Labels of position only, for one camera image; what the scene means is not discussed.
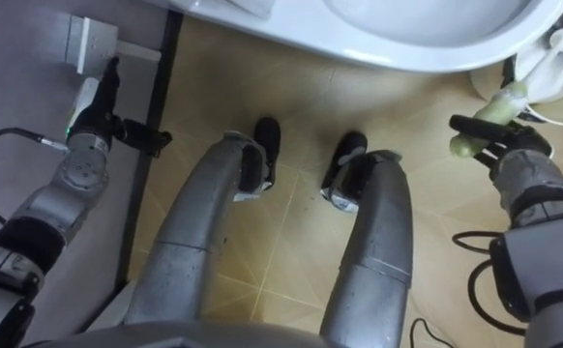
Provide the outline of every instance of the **gray wall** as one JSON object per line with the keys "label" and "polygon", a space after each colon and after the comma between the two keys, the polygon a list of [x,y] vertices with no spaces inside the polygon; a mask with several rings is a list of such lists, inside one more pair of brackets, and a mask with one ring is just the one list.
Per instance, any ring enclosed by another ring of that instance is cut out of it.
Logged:
{"label": "gray wall", "polygon": [[[120,39],[160,48],[166,11],[136,0],[0,0],[0,129],[23,127],[62,138],[82,81],[62,63],[67,14],[120,28]],[[156,65],[121,65],[117,112],[145,120]],[[0,139],[0,214],[9,216],[51,177],[60,156],[45,147]],[[36,300],[37,316],[25,341],[79,329],[113,290],[137,152],[117,144],[109,159],[110,185]]]}

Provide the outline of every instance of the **white toilet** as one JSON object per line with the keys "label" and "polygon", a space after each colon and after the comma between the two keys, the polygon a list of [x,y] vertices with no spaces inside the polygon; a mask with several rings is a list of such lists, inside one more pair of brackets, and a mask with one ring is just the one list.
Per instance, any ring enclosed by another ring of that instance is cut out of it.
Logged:
{"label": "white toilet", "polygon": [[262,18],[226,0],[149,1],[341,59],[425,73],[503,60],[563,13],[563,0],[276,0]]}

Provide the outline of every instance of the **black sneaker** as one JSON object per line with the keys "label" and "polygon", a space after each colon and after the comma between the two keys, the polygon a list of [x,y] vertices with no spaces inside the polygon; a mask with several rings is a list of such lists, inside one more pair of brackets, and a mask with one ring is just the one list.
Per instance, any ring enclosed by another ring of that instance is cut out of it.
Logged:
{"label": "black sneaker", "polygon": [[275,165],[280,155],[280,146],[282,143],[282,129],[280,123],[270,116],[265,116],[258,120],[253,131],[253,140],[264,148],[266,153],[266,164],[269,167],[269,175],[264,180],[268,185],[266,189],[270,189],[275,183]]}
{"label": "black sneaker", "polygon": [[357,156],[362,156],[368,150],[368,139],[362,133],[352,130],[345,134],[336,148],[336,152],[331,158],[331,163],[327,169],[327,173],[322,181],[322,186],[320,187],[320,192],[325,197],[329,199],[328,191],[333,184],[334,179],[338,176],[340,170],[345,164],[349,163],[352,159]]}

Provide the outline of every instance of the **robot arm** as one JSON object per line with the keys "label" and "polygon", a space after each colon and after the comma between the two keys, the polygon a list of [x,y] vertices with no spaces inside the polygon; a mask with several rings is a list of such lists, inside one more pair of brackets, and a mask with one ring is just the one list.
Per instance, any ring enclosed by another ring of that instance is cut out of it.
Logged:
{"label": "robot arm", "polygon": [[454,116],[450,125],[491,141],[476,160],[490,168],[512,222],[489,247],[502,303],[529,322],[519,333],[525,347],[563,347],[563,174],[549,158],[551,148],[532,128],[517,124]]}
{"label": "robot arm", "polygon": [[103,195],[112,137],[152,155],[171,137],[113,115],[120,79],[110,60],[90,105],[69,129],[67,144],[38,141],[66,152],[51,181],[32,193],[0,229],[0,347],[16,346],[32,317],[44,276]]}

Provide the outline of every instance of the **tiled floor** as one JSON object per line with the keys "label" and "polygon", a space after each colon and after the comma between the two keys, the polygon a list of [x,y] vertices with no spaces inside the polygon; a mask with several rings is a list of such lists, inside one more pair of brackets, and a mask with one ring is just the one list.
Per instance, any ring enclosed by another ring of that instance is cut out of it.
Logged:
{"label": "tiled floor", "polygon": [[[281,121],[278,182],[259,200],[232,205],[208,318],[317,332],[354,219],[322,200],[318,187],[336,142],[354,129],[368,136],[371,149],[404,155],[415,250],[403,346],[409,322],[422,316],[458,347],[521,347],[518,337],[492,329],[471,309],[466,279],[483,257],[450,242],[460,231],[507,226],[487,170],[448,150],[449,116],[471,115],[483,104],[465,73],[361,68],[186,18],[162,124],[175,140],[150,172],[131,277],[207,147],[225,130],[250,133],[266,112]],[[540,129],[563,164],[563,129]],[[482,302],[514,323],[490,277],[480,281]],[[418,336],[422,346],[436,344]]]}

